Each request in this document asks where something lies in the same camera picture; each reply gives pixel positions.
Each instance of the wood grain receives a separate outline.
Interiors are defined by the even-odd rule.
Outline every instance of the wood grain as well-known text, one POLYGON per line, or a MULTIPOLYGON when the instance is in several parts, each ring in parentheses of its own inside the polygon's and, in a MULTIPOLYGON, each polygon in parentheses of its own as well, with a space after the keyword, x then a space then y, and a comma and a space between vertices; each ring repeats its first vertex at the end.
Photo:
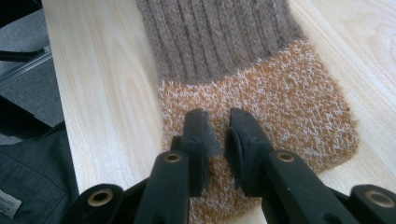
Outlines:
POLYGON ((163 125, 134 1, 43 1, 80 192, 149 176, 163 125))
MULTIPOLYGON (((154 60, 134 1, 44 0, 80 191, 129 188, 149 175, 162 141, 154 60)), ((357 121, 358 154, 319 177, 396 191, 396 3, 290 0, 357 121)), ((263 223, 260 207, 232 223, 263 223)))

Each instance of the brown knitted fabric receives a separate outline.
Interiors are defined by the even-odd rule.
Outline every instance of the brown knitted fabric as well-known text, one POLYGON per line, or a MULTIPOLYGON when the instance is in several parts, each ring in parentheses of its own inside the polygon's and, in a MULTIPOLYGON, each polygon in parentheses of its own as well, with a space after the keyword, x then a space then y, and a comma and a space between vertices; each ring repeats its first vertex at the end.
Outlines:
MULTIPOLYGON (((164 150, 184 115, 209 112, 224 142, 231 107, 252 113, 274 149, 299 154, 320 172, 351 158, 358 136, 347 104, 285 0, 137 0, 155 51, 163 106, 164 150)), ((212 184, 191 199, 191 223, 216 223, 259 204, 233 188, 222 156, 212 184)))
MULTIPOLYGON (((252 113, 274 149, 299 154, 320 172, 348 160, 357 149, 349 109, 315 52, 304 41, 262 63, 257 63, 207 85, 165 81, 160 87, 164 117, 164 148, 182 133, 184 114, 202 107, 224 142, 231 107, 252 113)), ((216 222, 238 216, 257 204, 233 189, 222 158, 211 162, 212 186, 202 198, 191 200, 191 223, 216 222)))

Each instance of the ribbed sock cuff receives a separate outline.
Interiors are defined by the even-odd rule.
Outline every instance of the ribbed sock cuff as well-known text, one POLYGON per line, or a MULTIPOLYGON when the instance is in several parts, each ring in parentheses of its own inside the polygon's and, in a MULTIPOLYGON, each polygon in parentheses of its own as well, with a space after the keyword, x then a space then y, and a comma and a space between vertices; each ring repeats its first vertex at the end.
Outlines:
POLYGON ((136 2, 161 80, 220 80, 301 38, 286 0, 136 2))

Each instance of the clothing label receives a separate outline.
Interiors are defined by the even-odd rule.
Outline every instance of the clothing label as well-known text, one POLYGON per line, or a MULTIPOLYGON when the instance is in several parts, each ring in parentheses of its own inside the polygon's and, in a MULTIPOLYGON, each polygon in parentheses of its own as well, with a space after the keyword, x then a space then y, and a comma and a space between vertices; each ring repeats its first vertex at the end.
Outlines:
POLYGON ((6 214, 10 218, 14 218, 21 204, 21 200, 0 190, 0 212, 6 214))

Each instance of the dark gray fabric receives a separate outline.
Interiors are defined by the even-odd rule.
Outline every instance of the dark gray fabric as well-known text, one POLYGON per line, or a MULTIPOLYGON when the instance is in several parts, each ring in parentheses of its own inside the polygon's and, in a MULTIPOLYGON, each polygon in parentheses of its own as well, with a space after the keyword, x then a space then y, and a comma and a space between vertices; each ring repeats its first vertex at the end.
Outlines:
POLYGON ((0 223, 59 223, 78 197, 66 130, 0 146, 0 190, 22 201, 15 217, 0 223))

